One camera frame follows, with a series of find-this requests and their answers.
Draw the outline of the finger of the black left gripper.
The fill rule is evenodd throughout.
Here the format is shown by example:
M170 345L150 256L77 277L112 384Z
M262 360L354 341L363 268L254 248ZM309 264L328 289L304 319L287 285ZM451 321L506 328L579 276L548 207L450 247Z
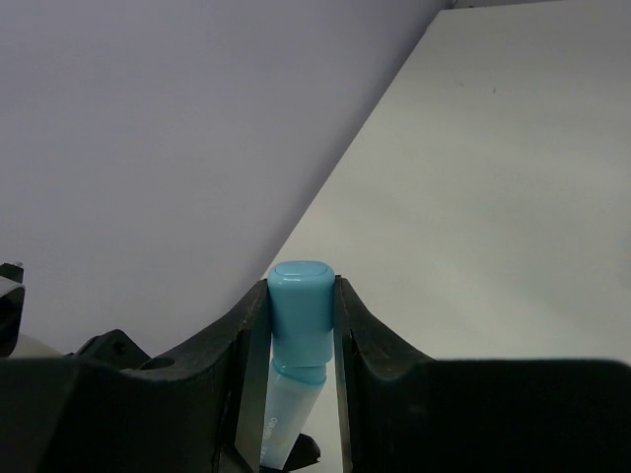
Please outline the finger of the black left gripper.
M299 434L286 460L283 471L293 472L316 465L320 457L321 451L316 441L306 434Z

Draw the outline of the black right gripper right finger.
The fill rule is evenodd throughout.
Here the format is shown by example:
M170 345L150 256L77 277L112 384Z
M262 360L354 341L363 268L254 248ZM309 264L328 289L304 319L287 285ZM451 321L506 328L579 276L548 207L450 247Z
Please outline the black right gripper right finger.
M438 360L334 284L347 472L626 472L630 368L613 360Z

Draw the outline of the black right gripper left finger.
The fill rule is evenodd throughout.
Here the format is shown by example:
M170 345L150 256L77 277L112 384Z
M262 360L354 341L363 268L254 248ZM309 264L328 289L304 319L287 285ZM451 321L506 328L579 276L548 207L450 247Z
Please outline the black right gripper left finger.
M136 370L79 357L1 364L5 472L255 472L270 321L254 284L224 316Z

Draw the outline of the blue highlighter pen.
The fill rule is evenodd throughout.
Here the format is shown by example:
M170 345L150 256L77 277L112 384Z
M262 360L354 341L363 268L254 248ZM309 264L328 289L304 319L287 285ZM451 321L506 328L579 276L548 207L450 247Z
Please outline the blue highlighter pen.
M260 465L281 470L326 382L326 367L270 362Z

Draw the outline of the blue highlighter cap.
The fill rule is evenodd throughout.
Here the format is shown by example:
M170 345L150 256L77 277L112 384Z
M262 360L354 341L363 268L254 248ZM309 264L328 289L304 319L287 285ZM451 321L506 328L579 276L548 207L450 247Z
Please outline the blue highlighter cap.
M332 268L319 261L286 261L270 269L272 363L279 373L308 385L324 383L333 357L334 282Z

